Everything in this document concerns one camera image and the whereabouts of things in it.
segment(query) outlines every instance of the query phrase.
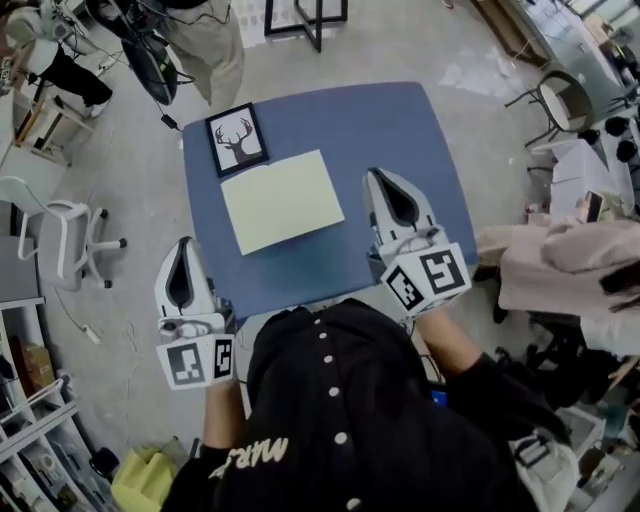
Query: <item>table top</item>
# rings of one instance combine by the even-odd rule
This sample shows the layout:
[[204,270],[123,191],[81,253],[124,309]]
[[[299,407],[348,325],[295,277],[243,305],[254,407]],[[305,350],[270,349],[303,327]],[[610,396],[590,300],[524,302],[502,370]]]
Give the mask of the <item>table top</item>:
[[477,262],[458,176],[420,84],[324,89],[254,107],[270,162],[321,150],[345,221],[241,256],[206,124],[186,126],[184,158],[196,238],[216,293],[232,301],[238,318],[375,284],[366,257],[374,236],[362,188],[370,167],[397,173],[424,191],[436,221],[460,243],[467,264]]
[[606,110],[611,99],[623,95],[619,73],[579,16],[560,2],[539,0],[530,5],[510,1],[524,14],[529,28],[539,34],[538,42],[549,56],[580,81],[596,112]]

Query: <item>metal stool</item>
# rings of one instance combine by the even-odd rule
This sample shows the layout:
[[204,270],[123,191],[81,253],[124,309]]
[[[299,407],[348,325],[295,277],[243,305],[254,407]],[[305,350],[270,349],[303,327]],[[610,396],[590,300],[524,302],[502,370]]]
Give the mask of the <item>metal stool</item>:
[[290,34],[292,32],[304,31],[309,41],[316,49],[318,53],[322,51],[322,24],[323,23],[345,23],[349,15],[349,2],[348,0],[340,0],[340,15],[339,16],[327,16],[323,17],[323,4],[324,0],[316,1],[316,17],[311,18],[307,12],[300,6],[300,0],[294,0],[293,5],[302,18],[303,23],[297,25],[289,25],[287,27],[273,28],[271,26],[273,22],[273,2],[274,0],[267,0],[267,6],[264,16],[264,35],[269,37],[276,34]]

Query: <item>framed picture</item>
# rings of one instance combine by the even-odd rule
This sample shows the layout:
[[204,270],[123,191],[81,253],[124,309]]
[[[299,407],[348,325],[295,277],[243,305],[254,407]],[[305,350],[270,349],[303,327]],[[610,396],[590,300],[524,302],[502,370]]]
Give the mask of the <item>framed picture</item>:
[[269,160],[252,103],[209,117],[206,123],[221,178]]

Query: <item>office chair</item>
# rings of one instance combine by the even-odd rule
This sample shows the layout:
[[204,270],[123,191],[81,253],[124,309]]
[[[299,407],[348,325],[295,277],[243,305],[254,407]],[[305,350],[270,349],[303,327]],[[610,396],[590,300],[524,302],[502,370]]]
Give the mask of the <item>office chair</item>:
[[[115,242],[95,241],[98,222],[107,218],[107,210],[98,208],[92,214],[86,204],[69,201],[51,201],[45,206],[36,199],[25,181],[15,176],[0,178],[0,188],[24,214],[18,258],[27,260],[38,253],[41,279],[57,288],[75,291],[80,289],[80,280],[88,267],[102,286],[111,288],[111,280],[103,279],[98,272],[95,255],[101,251],[122,249],[127,246],[127,241],[124,238]],[[38,248],[25,254],[27,224],[40,215],[42,224]]]

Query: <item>gray floor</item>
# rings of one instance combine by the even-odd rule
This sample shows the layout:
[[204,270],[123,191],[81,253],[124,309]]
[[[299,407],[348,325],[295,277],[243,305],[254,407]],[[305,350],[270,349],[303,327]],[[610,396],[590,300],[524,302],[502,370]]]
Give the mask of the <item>gray floor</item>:
[[[323,87],[415,80],[438,116],[476,230],[522,222],[525,204],[544,197],[544,184],[526,172],[532,159],[523,148],[524,141],[544,131],[544,116],[526,102],[509,110],[503,106],[533,85],[538,72],[511,63],[467,0],[452,11],[440,0],[352,0],[348,26],[329,33],[321,55],[303,39],[265,43],[260,9],[247,0],[234,5],[247,47],[238,103]],[[103,30],[95,31],[95,40],[109,52],[119,50]],[[96,54],[85,62],[100,58]],[[85,280],[80,292],[60,293],[73,318],[97,331],[102,344],[94,345],[74,327],[53,290],[45,285],[43,291],[50,337],[58,360],[74,378],[84,426],[95,444],[122,455],[127,444],[163,442],[172,435],[190,443],[200,435],[203,395],[171,392],[155,352],[156,272],[175,241],[193,234],[180,134],[160,123],[157,107],[127,68],[114,66],[107,81],[114,99],[56,193],[109,209],[105,236],[129,240],[125,251],[101,266],[113,289]],[[208,114],[191,85],[180,88],[167,110],[181,125]],[[390,299],[379,292],[359,295],[395,315]],[[503,345],[522,351],[533,339],[525,315],[511,315],[495,326],[494,300],[494,288],[480,287],[451,310],[485,349]],[[243,331],[241,374],[263,321],[254,318]]]

